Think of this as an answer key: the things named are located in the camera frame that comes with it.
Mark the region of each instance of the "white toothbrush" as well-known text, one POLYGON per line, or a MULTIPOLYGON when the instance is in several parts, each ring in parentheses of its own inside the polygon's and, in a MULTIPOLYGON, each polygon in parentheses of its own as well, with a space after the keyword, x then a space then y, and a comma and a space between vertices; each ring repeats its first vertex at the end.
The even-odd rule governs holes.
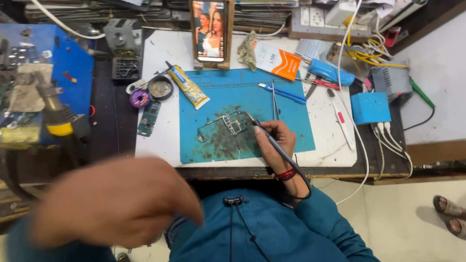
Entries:
POLYGON ((335 93, 332 91, 332 89, 327 88, 327 94, 329 95, 330 101, 332 102, 333 109, 335 109, 335 114, 336 118, 338 119, 338 123, 340 124, 340 127, 342 127, 343 135, 346 138, 346 142, 348 143, 348 146, 350 147, 351 150, 356 150, 356 144, 354 144, 353 139, 350 136, 350 133, 348 132, 348 129, 346 128, 345 119, 343 118, 342 112, 336 107, 335 104, 335 93))

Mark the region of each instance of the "smartphone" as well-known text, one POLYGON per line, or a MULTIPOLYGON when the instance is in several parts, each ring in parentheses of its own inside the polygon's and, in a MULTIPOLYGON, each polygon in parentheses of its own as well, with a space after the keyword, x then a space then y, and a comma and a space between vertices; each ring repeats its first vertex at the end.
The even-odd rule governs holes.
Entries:
POLYGON ((197 59, 222 62, 225 55, 225 1, 192 1, 197 59))

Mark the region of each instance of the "white dress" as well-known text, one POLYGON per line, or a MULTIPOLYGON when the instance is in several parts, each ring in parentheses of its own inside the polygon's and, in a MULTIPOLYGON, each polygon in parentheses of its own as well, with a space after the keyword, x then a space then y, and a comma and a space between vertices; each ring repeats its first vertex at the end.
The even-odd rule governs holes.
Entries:
POLYGON ((207 52, 207 56, 220 57, 220 48, 212 48, 212 46, 209 44, 209 38, 204 39, 202 47, 204 48, 204 51, 207 52))

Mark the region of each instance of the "work bench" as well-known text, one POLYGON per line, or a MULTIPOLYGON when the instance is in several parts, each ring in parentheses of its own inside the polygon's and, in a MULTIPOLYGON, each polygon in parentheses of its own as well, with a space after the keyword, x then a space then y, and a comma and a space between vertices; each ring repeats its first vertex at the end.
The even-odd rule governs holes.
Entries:
MULTIPOLYGON (((167 69, 165 61, 180 66, 184 71, 193 70, 192 39, 189 32, 162 30, 145 30, 143 57, 143 79, 150 80, 155 72, 167 69)), ((237 47, 245 36, 234 35, 232 39, 231 69, 246 66, 238 62, 237 47)), ((268 37, 267 45, 294 52, 298 40, 280 37, 268 37)), ((300 66, 302 76, 306 67, 300 66)), ((152 135, 148 138, 137 136, 136 129, 142 110, 129 103, 125 86, 115 86, 110 80, 111 62, 96 60, 95 78, 91 104, 96 113, 91 118, 93 126, 89 151, 92 160, 101 160, 108 156, 120 154, 127 157, 157 155, 189 179, 267 179, 271 171, 265 167, 261 158, 213 161, 204 163, 182 164, 179 145, 179 99, 180 92, 175 85, 173 96, 162 101, 157 122, 152 135)), ((310 85, 303 83, 304 93, 310 85)), ((361 91, 357 83, 342 92, 345 103, 349 106, 350 94, 361 91)), ((335 112, 329 103, 324 87, 317 87, 307 102, 309 120, 314 135, 316 150, 296 153, 299 165, 310 178, 362 178, 365 175, 364 154, 359 142, 357 150, 352 151, 346 144, 335 112)), ((392 121, 402 128, 399 106, 390 105, 392 121)), ((358 141, 351 122, 346 122, 354 141, 358 141)), ((377 139, 367 125, 358 127, 367 150, 370 177, 379 174, 381 156, 377 139)), ((401 132, 395 132, 395 139, 401 140, 401 132)), ((408 166, 396 154, 385 150, 384 177, 403 177, 408 174, 408 166)))

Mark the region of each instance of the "woman on screen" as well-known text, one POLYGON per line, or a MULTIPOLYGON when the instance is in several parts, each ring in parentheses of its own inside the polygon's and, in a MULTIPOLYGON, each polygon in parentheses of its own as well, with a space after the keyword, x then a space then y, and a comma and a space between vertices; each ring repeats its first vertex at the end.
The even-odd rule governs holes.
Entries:
POLYGON ((210 32, 202 44, 204 56, 223 57, 223 52, 220 52, 221 42, 223 41, 223 18, 223 9, 217 9, 213 12, 210 32))
POLYGON ((204 39, 209 32, 209 24, 210 24, 210 16, 207 13, 202 13, 199 15, 200 27, 196 28, 196 44, 198 48, 198 54, 204 53, 204 48, 202 47, 204 44, 204 39))

